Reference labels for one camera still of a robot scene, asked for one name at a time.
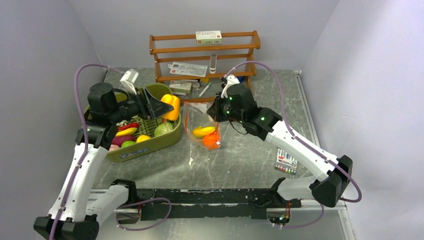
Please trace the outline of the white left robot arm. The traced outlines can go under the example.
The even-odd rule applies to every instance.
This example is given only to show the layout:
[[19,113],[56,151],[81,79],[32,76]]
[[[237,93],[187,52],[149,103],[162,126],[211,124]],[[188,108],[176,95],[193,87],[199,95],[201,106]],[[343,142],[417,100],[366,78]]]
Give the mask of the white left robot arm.
[[91,117],[82,119],[63,187],[47,216],[37,217],[33,225],[47,240],[94,240],[101,224],[117,208],[140,204],[135,183],[122,179],[115,180],[105,193],[89,202],[95,176],[118,133],[118,123],[135,116],[155,120],[174,107],[146,88],[134,88],[123,101],[117,101],[117,92],[108,83],[97,83],[89,90]]

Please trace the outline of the yellow banana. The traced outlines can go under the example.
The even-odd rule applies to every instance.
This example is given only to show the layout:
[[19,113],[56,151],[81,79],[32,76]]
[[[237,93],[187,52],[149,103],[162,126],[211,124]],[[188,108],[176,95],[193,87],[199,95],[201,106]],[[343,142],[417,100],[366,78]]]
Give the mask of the yellow banana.
[[195,138],[203,138],[205,136],[211,135],[216,131],[215,126],[206,126],[200,130],[193,129],[191,132]]

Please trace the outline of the clear zip top bag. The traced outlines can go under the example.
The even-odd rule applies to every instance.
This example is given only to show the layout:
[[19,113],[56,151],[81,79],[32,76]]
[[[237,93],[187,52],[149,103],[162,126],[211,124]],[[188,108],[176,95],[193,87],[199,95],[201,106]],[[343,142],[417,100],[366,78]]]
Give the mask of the clear zip top bag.
[[194,144],[206,150],[214,150],[214,149],[205,148],[202,143],[202,138],[194,137],[192,134],[192,130],[199,126],[216,127],[216,131],[220,133],[220,142],[222,141],[220,124],[214,121],[213,118],[207,114],[207,110],[211,106],[212,106],[211,102],[185,102],[183,104],[182,117],[183,117],[184,131],[186,135],[188,136],[188,138]]

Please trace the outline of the orange tangerine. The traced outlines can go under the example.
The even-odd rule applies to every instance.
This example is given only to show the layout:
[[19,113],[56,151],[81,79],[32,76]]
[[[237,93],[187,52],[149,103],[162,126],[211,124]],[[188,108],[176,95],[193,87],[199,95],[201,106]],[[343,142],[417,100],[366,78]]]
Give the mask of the orange tangerine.
[[221,136],[220,133],[214,131],[213,133],[206,135],[202,138],[203,146],[208,150],[215,150],[221,147]]

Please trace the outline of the orange bell pepper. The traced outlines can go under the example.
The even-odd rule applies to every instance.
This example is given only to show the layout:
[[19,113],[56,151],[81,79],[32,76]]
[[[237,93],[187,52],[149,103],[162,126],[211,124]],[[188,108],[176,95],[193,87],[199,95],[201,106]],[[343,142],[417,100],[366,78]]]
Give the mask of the orange bell pepper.
[[180,114],[180,99],[175,95],[165,94],[162,96],[161,101],[173,107],[173,110],[164,114],[162,118],[167,121],[176,121]]

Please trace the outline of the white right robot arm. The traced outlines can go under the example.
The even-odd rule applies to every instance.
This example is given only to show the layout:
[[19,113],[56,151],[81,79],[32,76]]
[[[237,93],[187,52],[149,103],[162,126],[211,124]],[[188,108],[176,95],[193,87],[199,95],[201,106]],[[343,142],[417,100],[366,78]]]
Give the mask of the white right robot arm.
[[312,173],[311,177],[283,180],[270,193],[270,202],[275,207],[282,207],[288,200],[315,199],[333,208],[353,182],[350,157],[337,157],[313,144],[293,130],[280,114],[258,106],[251,90],[241,83],[218,92],[206,113],[219,123],[240,123],[248,134],[284,150]]

